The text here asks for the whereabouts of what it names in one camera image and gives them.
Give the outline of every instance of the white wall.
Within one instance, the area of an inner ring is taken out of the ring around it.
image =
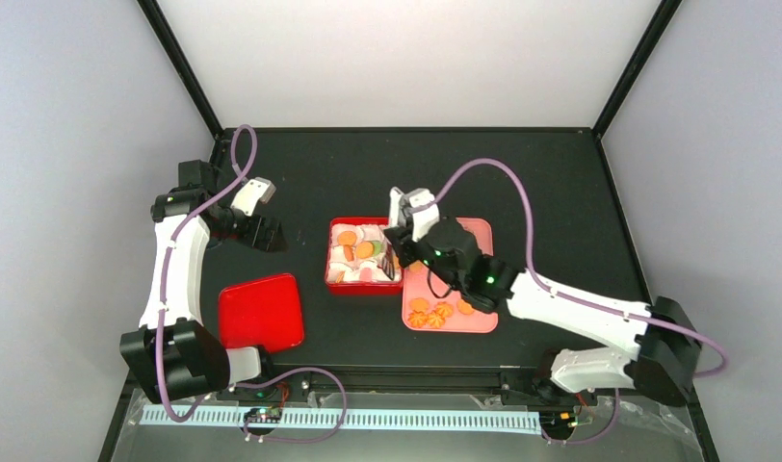
[[[0,461],[95,460],[209,133],[136,2],[0,2]]]
[[[720,458],[782,460],[782,0],[684,2],[605,146],[652,291],[731,354]]]
[[[162,0],[224,126],[592,126],[659,0]]]

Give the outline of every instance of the black mat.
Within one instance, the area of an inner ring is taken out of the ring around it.
[[[524,181],[534,208],[535,264],[541,274],[602,295],[643,297],[608,175],[588,130],[272,130],[260,132],[259,146],[250,177],[272,180],[277,193],[258,210],[282,220],[289,251],[265,254],[236,243],[208,250],[201,311],[207,327],[217,332],[218,295],[224,287],[294,274],[305,341],[275,355],[278,365],[535,367],[545,348],[596,345],[508,313],[500,313],[498,327],[489,334],[415,332],[403,325],[399,295],[329,293],[324,271],[333,218],[385,216],[392,186],[436,193],[457,167],[476,157],[499,159]],[[238,150],[243,165],[248,142]],[[220,165],[231,178],[226,155],[220,156]],[[499,170],[469,171],[440,204],[440,212],[487,219],[495,253],[524,264],[525,220],[515,189]]]

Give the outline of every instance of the robotic arm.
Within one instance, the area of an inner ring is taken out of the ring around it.
[[[280,223],[254,213],[257,203],[268,202],[275,191],[274,185],[263,178],[248,180],[229,206],[212,204],[186,221],[177,242],[172,242],[176,228],[216,194],[218,183],[217,171],[202,161],[179,164],[178,176],[178,188],[156,197],[151,207],[157,248],[150,296],[139,330],[122,335],[119,344],[130,371],[155,403],[161,402],[154,339],[162,308],[167,309],[163,367],[170,399],[205,395],[261,372],[262,358],[256,347],[225,349],[201,322],[198,290],[210,237],[233,239],[267,252],[285,248]],[[167,294],[166,307],[160,301],[161,291]]]
[[[507,306],[516,318],[553,324],[604,345],[546,351],[533,379],[542,399],[553,402],[585,389],[626,388],[663,404],[686,403],[701,344],[644,322],[654,318],[693,330],[676,302],[659,297],[654,305],[647,305],[608,298],[525,273],[482,254],[474,236],[455,218],[440,218],[428,190],[403,193],[394,188],[390,197],[385,236],[403,267],[422,261],[479,311],[490,313]],[[592,309],[593,304],[613,308],[623,317]]]

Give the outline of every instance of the red square lid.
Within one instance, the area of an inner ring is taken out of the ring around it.
[[[300,294],[292,274],[227,287],[219,295],[218,318],[225,348],[262,345],[277,353],[303,342]]]

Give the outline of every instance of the pink cutting board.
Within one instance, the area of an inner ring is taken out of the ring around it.
[[[493,254],[493,232],[490,230],[490,223],[481,218],[457,218],[459,224],[466,230],[476,236],[476,242],[483,253]],[[451,292],[445,298],[436,298],[428,289],[428,268],[421,264],[414,264],[405,269],[403,277],[403,323],[409,329],[430,332],[465,332],[471,334],[486,334],[496,328],[499,323],[499,315],[496,313],[480,313],[476,310],[470,315],[459,313],[456,302],[461,299],[458,292]],[[433,291],[439,295],[445,294],[448,286],[432,275],[430,284]],[[439,328],[430,327],[427,324],[423,327],[413,327],[408,322],[408,316],[413,312],[410,302],[416,298],[424,298],[428,301],[428,313],[436,308],[439,302],[449,303],[454,312],[445,319],[445,324]]]

